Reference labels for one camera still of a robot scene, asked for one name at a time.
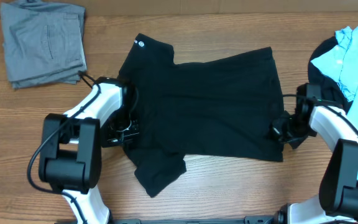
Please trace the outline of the black polo shirt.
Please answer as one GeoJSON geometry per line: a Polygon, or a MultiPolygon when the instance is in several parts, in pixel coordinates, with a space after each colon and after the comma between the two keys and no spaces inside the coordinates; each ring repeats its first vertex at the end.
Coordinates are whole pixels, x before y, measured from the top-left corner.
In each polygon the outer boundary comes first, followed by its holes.
{"type": "Polygon", "coordinates": [[[124,152],[148,196],[186,172],[187,154],[283,161],[283,144],[269,135],[285,116],[270,47],[210,62],[174,57],[170,44],[139,34],[119,71],[138,91],[139,135],[124,152]]]}

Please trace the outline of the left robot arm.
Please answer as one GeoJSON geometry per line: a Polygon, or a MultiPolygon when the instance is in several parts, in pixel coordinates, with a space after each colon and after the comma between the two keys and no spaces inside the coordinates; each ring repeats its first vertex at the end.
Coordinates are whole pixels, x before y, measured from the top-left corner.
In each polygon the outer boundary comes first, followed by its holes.
{"type": "Polygon", "coordinates": [[[39,178],[69,203],[77,223],[112,223],[98,189],[101,150],[125,146],[139,135],[134,109],[138,89],[130,82],[100,77],[89,95],[63,114],[44,119],[39,178]]]}

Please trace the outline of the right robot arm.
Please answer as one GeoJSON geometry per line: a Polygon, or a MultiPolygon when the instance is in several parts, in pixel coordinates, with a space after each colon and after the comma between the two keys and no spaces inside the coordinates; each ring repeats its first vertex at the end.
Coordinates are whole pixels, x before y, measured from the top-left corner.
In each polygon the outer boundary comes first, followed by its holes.
{"type": "Polygon", "coordinates": [[[318,195],[284,205],[269,222],[358,223],[358,129],[339,104],[322,99],[318,85],[300,85],[294,98],[294,114],[274,121],[271,137],[296,149],[306,138],[319,135],[332,155],[318,195]]]}

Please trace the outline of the folded grey trousers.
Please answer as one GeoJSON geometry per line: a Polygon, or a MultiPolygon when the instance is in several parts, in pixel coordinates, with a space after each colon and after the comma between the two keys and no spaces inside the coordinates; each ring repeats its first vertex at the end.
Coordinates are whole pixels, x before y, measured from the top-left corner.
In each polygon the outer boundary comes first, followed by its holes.
{"type": "Polygon", "coordinates": [[[7,79],[14,89],[75,84],[87,69],[85,8],[75,4],[13,1],[0,6],[7,79]]]}

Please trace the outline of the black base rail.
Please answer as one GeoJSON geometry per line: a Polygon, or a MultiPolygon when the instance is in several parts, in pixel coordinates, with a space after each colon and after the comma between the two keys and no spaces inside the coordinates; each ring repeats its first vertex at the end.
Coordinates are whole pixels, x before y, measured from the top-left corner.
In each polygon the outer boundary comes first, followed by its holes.
{"type": "Polygon", "coordinates": [[[274,217],[270,215],[246,216],[244,218],[218,218],[193,220],[140,220],[117,219],[110,220],[108,224],[273,224],[274,217]]]}

